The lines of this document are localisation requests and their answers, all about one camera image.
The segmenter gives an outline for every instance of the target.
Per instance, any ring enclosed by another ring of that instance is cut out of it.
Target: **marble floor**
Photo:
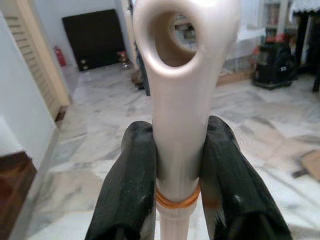
[[[28,240],[83,240],[103,180],[134,121],[151,122],[152,102],[112,65],[80,73],[50,168],[38,193]],[[306,153],[320,150],[320,95],[303,76],[291,87],[264,90],[249,81],[220,86],[211,114],[233,129],[243,154],[263,178],[296,240],[320,240],[320,183],[292,178]],[[159,216],[155,239],[160,239]],[[189,240],[208,240],[201,201]]]

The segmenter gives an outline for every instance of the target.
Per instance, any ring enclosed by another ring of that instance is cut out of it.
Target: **black machine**
[[[253,84],[265,89],[288,87],[296,76],[295,60],[284,42],[266,42],[259,47]]]

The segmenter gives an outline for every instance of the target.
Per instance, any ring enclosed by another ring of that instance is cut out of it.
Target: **white cloth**
[[[290,22],[293,21],[294,12],[320,11],[320,0],[293,0],[290,9]]]

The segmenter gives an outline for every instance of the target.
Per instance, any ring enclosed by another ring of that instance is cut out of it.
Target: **door frame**
[[[16,0],[16,5],[24,20],[25,26],[34,43],[35,51],[42,62],[44,71],[51,82],[55,96],[61,106],[69,106],[72,98],[64,81],[63,73],[57,60],[53,59],[52,50],[49,47],[47,37],[41,30],[41,22],[33,8],[34,0]]]

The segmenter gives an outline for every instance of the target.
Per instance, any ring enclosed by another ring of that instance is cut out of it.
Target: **red fire extinguisher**
[[[53,49],[54,49],[56,57],[58,58],[58,62],[60,64],[60,66],[61,67],[66,66],[67,65],[66,59],[65,59],[65,56],[62,53],[61,48],[58,47],[58,46],[55,46]]]

